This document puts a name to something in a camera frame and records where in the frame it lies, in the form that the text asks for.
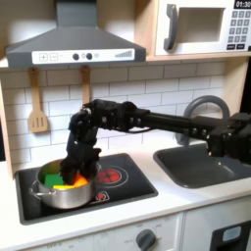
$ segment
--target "black stovetop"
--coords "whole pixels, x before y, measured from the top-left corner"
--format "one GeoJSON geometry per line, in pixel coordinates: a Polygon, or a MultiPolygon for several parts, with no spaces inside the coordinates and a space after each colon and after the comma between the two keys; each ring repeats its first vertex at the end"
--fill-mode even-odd
{"type": "Polygon", "coordinates": [[[121,205],[158,195],[139,167],[127,154],[101,158],[102,169],[96,180],[97,196],[82,207],[60,210],[46,206],[29,194],[35,181],[37,168],[16,173],[20,221],[23,225],[46,222],[66,216],[121,205]]]}

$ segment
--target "cooking pot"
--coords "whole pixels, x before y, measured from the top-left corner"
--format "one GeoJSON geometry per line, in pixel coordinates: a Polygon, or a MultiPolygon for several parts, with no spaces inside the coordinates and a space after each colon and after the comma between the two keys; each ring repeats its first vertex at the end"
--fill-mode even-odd
{"type": "Polygon", "coordinates": [[[91,201],[96,195],[95,179],[97,172],[93,172],[93,175],[87,177],[87,185],[77,188],[55,189],[44,185],[46,175],[59,173],[61,161],[50,162],[38,170],[36,180],[29,190],[30,194],[47,206],[59,209],[72,209],[91,201]]]}

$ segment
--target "sink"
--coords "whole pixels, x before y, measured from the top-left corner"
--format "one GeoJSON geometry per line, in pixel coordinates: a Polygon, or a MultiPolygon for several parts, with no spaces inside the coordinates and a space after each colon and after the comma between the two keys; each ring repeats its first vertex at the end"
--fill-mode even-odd
{"type": "Polygon", "coordinates": [[[229,158],[207,155],[206,144],[160,150],[154,160],[178,185],[200,188],[251,176],[251,167],[229,158]]]}

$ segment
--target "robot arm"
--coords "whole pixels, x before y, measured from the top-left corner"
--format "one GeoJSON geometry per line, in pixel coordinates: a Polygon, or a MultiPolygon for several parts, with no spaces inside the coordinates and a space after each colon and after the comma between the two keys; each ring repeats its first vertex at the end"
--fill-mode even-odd
{"type": "Polygon", "coordinates": [[[131,102],[119,104],[94,100],[83,105],[72,116],[68,156],[61,163],[61,176],[66,183],[74,183],[77,172],[89,177],[96,170],[101,152],[100,149],[93,148],[97,141],[98,128],[127,133],[141,133],[152,129],[188,132],[190,137],[208,143],[209,156],[228,156],[251,164],[251,115],[235,114],[229,120],[204,117],[187,119],[151,113],[149,110],[138,109],[131,102]],[[130,131],[134,127],[149,129],[130,131]]]}

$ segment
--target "gray faucet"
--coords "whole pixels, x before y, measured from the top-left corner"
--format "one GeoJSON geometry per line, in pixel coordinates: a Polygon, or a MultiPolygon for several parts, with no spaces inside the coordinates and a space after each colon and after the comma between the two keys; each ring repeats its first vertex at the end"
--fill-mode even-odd
{"type": "MultiPolygon", "coordinates": [[[[204,103],[214,103],[216,105],[218,105],[223,112],[223,119],[229,119],[230,117],[230,111],[229,108],[226,104],[226,102],[216,96],[202,96],[199,97],[195,100],[193,100],[185,109],[184,111],[184,117],[185,118],[190,118],[192,115],[192,112],[194,111],[194,109],[204,103]]],[[[188,136],[188,131],[186,131],[184,134],[176,134],[176,142],[179,145],[183,145],[183,146],[188,146],[189,145],[189,136],[188,136]]]]}

